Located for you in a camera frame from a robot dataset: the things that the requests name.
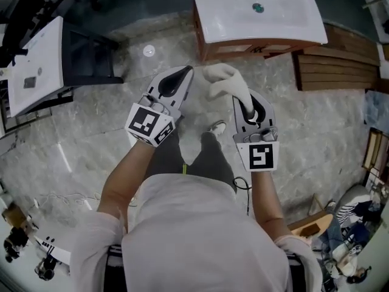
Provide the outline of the person's right forearm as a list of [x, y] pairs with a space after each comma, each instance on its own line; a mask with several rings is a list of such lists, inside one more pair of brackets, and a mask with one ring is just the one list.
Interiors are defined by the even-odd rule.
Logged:
[[252, 172], [252, 207], [256, 222], [275, 241], [291, 235], [270, 172]]

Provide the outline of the white cloth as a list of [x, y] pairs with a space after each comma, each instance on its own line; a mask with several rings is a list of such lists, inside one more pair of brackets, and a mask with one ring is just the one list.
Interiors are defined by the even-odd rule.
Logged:
[[239, 70], [228, 64], [218, 63], [203, 67], [202, 73], [210, 84], [208, 89], [210, 99], [230, 94], [244, 105], [248, 118], [250, 120], [254, 118], [255, 110], [249, 87]]

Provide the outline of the person's left forearm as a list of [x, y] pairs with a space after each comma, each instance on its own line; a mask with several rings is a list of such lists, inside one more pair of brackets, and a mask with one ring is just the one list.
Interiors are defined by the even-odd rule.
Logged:
[[122, 219], [128, 226], [128, 208], [143, 183], [148, 165], [155, 152], [152, 147], [137, 141], [108, 176], [102, 190], [98, 212]]

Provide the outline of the stack of wooden planks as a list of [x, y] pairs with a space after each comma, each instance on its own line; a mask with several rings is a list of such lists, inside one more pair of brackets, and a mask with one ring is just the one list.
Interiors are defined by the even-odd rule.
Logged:
[[377, 44], [330, 24], [325, 31], [326, 44], [292, 54], [297, 89], [372, 89], [379, 78]]

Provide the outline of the wooden cabinet door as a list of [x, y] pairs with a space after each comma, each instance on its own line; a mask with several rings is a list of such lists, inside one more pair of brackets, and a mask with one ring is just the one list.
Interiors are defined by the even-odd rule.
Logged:
[[297, 44], [267, 44], [258, 48], [260, 53], [264, 53], [265, 56], [275, 56], [288, 52], [299, 50], [300, 46]]
[[210, 48], [207, 58], [211, 60], [211, 59], [225, 59], [225, 58], [245, 56], [251, 54], [252, 49], [253, 49], [252, 44], [213, 46]]

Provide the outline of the person's grey trousers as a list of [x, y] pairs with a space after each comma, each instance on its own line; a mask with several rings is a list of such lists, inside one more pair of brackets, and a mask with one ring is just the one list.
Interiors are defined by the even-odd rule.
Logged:
[[[144, 178], [159, 174], [182, 174], [184, 164], [179, 136], [174, 131], [156, 148]], [[224, 182], [234, 192], [237, 191], [233, 185], [232, 168], [224, 157], [216, 136], [211, 132], [201, 134], [201, 151], [187, 167], [187, 174]]]

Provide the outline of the wooden framed shelf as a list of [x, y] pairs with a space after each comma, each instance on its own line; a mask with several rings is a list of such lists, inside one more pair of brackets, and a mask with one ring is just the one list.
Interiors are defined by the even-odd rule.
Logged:
[[370, 128], [362, 167], [382, 172], [389, 160], [389, 134]]

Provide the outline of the person's white shoe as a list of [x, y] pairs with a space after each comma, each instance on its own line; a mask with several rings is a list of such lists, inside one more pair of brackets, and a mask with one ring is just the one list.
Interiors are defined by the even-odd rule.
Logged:
[[218, 137], [223, 134], [226, 127], [226, 122], [224, 120], [219, 120], [215, 122], [212, 126], [210, 126], [207, 132], [213, 134], [215, 137]]

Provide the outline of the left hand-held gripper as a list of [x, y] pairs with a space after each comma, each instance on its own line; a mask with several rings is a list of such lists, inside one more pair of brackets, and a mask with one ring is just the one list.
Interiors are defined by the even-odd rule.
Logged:
[[133, 103], [125, 130], [138, 141], [158, 147], [175, 130], [181, 117], [179, 108], [187, 98], [193, 77], [191, 66], [177, 66], [157, 74], [148, 93]]

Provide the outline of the blue marbled panel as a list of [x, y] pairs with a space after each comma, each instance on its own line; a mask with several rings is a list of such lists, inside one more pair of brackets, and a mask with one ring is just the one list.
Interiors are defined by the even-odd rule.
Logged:
[[364, 120], [369, 127], [389, 133], [389, 94], [365, 93]]

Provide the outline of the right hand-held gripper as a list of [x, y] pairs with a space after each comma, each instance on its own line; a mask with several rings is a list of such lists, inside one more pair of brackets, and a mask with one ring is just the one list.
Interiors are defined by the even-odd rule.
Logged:
[[272, 105], [258, 92], [249, 89], [253, 111], [250, 113], [233, 97], [236, 132], [233, 136], [247, 172], [268, 172], [277, 169], [280, 143]]

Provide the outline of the round wooden table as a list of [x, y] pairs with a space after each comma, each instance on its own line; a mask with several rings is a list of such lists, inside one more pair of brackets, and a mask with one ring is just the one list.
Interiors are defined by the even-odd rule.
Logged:
[[289, 230], [296, 236], [312, 238], [321, 236], [330, 226], [333, 214], [328, 213], [320, 202], [316, 193], [312, 196], [309, 212], [314, 205], [318, 205], [320, 211], [316, 214], [308, 214], [302, 220], [296, 221], [288, 226]]

